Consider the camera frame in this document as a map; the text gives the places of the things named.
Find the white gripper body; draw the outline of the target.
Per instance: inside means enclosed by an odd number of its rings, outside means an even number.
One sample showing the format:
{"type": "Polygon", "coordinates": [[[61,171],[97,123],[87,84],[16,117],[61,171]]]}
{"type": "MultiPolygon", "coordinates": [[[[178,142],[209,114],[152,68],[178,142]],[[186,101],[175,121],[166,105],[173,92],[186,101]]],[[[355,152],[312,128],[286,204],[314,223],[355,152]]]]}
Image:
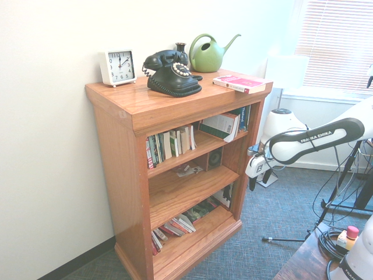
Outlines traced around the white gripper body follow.
{"type": "Polygon", "coordinates": [[[274,159],[265,158],[264,155],[254,156],[249,160],[247,168],[245,170],[245,174],[251,179],[255,178],[258,175],[269,170],[269,163],[273,162],[274,159]]]}

